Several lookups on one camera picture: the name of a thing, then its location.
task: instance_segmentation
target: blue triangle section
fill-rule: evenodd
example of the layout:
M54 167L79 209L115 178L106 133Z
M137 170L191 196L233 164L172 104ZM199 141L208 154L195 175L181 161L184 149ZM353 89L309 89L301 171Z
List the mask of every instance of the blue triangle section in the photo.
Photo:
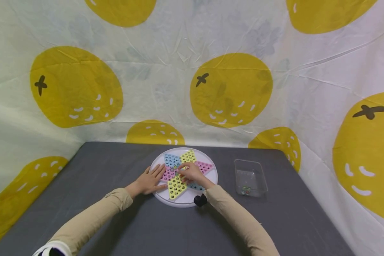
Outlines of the blue triangle section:
M201 192L205 191L205 189L202 186L199 186L196 183L188 184L188 188L191 188L191 189L196 190L196 191L201 191Z
M179 165L181 165L181 158L179 156L171 155L171 154L164 154L165 159L165 165L169 166L171 168L178 168Z

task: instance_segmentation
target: gray tablecloth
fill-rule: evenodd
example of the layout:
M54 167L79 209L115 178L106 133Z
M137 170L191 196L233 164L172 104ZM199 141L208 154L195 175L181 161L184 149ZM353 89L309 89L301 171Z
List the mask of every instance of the gray tablecloth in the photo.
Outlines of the gray tablecloth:
M127 186L164 145L85 143L0 241L0 256L32 255L66 221L111 190ZM281 256L354 255L284 154L269 149L194 146L216 164L221 185L263 224ZM235 159L260 162L266 199L235 191ZM140 196L114 216L81 251L83 256L249 255L238 235L209 205L173 208Z

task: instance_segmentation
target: black stem mark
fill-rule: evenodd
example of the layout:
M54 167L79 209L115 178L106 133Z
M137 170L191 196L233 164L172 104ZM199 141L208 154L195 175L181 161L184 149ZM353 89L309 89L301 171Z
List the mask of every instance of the black stem mark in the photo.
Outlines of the black stem mark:
M384 112L384 107L377 106L377 107L372 107L370 108L367 105L362 105L361 106L362 111L359 111L353 115L353 117L357 116L366 116L367 119L372 120L375 118L374 113L376 112Z
M38 94L41 96L41 92L42 92L42 89L44 88L47 88L47 84L46 83L44 83L44 79L45 79L46 77L44 76L44 75L42 75L40 78L39 78L39 80L38 80L38 82L35 82L34 83L34 85L36 86L36 87L38 87Z
M198 82L196 83L196 87L199 86L199 84L203 83L206 84L206 79L209 76L209 73L205 73L202 76L198 76L196 79L198 79Z

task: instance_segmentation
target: yellow orange print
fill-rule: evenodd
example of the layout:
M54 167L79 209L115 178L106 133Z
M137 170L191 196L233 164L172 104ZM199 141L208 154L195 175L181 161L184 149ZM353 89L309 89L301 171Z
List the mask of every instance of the yellow orange print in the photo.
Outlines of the yellow orange print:
M27 164L0 193L0 239L68 162L48 156Z
M101 19L119 27L133 27L146 21L156 0L85 0Z
M265 108L272 88L267 65L250 54L230 53L200 66L190 85L190 101L205 124L243 126Z
M302 33L327 33L345 27L377 0L286 0L290 21Z
M384 92L348 111L334 143L333 165L343 188L384 218Z
M278 149L284 153L294 169L299 172L302 152L295 133L287 127L276 127L259 133L248 148Z
M119 80L108 65L71 46L39 54L31 67L30 86L44 115L62 128L111 120L124 102Z
M127 143L185 145L185 140L171 125L158 120L145 120L129 129Z

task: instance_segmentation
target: beige sleeve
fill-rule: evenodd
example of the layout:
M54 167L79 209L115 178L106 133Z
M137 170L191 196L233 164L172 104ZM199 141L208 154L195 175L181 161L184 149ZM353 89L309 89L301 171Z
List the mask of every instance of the beige sleeve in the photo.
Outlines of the beige sleeve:
M49 240L66 243L76 256L81 247L112 216L132 204L132 198L124 188L117 188L65 223Z
M208 202L220 213L243 238L254 256L278 256L279 253L262 225L221 186L205 191Z

